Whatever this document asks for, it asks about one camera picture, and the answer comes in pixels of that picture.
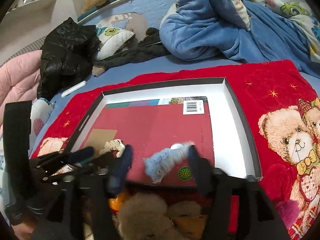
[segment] cardboard piece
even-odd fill
[[[106,142],[115,139],[117,130],[92,129],[83,148],[92,146],[94,148],[94,157],[99,156],[99,151],[104,148]]]

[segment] blue fleece blanket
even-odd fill
[[[292,60],[299,71],[320,78],[320,64],[310,59],[303,29],[266,6],[239,0],[250,26],[241,23],[231,0],[177,0],[177,11],[160,28],[164,46],[184,60],[223,53],[246,63]]]

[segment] black cloth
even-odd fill
[[[146,37],[138,43],[137,47],[94,62],[94,66],[108,70],[109,68],[122,66],[127,63],[140,63],[169,54],[170,52],[160,41],[159,30],[156,28],[148,28],[146,30]]]
[[[95,29],[69,18],[49,33],[41,47],[37,98],[50,101],[61,88],[74,86],[91,74],[91,58],[100,44]]]

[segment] blue plush toy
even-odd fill
[[[160,183],[176,163],[181,163],[188,157],[189,146],[194,143],[175,144],[175,149],[166,148],[150,158],[144,158],[145,173],[151,177],[153,183]]]

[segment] green round logo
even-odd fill
[[[178,171],[178,177],[181,180],[189,180],[191,179],[193,176],[191,168],[186,166],[186,167],[182,167],[179,171]]]

